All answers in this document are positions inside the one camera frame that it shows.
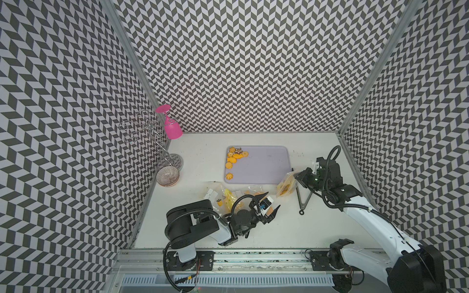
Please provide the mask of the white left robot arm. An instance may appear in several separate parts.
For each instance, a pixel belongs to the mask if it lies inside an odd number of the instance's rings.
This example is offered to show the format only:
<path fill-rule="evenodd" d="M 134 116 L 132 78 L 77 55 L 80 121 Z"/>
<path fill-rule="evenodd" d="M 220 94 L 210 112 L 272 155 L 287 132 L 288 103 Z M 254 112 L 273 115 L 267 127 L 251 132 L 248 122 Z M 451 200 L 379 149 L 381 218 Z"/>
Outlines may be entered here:
<path fill-rule="evenodd" d="M 212 238 L 226 247 L 240 236 L 248 238 L 259 223 L 266 225 L 276 218 L 280 207 L 274 208 L 273 203 L 265 192 L 239 197 L 227 214 L 218 213 L 208 199 L 173 208 L 166 214 L 168 248 L 175 250 L 178 264 L 194 264 L 199 260 L 196 242 Z"/>

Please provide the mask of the clear resealable bag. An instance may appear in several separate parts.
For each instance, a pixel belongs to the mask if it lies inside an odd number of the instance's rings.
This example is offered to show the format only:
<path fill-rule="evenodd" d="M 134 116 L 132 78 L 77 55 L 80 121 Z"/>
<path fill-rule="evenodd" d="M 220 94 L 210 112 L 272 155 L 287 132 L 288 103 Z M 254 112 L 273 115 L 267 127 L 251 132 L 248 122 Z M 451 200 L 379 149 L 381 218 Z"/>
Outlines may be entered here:
<path fill-rule="evenodd" d="M 297 172 L 290 171 L 282 179 L 282 181 L 277 185 L 277 197 L 284 197 L 289 194 L 292 194 L 298 185 L 295 175 Z"/>

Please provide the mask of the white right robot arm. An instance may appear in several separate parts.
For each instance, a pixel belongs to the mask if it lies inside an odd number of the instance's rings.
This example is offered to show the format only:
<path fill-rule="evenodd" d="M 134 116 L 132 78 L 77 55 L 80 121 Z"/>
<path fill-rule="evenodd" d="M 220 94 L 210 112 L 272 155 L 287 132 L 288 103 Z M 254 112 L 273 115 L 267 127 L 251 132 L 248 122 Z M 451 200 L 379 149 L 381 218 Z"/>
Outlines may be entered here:
<path fill-rule="evenodd" d="M 332 243 L 327 254 L 336 271 L 356 268 L 386 284 L 394 293 L 444 293 L 447 290 L 443 255 L 433 245 L 423 245 L 397 228 L 375 209 L 353 185 L 345 184 L 340 166 L 319 157 L 294 174 L 295 180 L 325 205 L 357 222 L 382 248 L 385 256 L 361 249 L 350 239 Z"/>

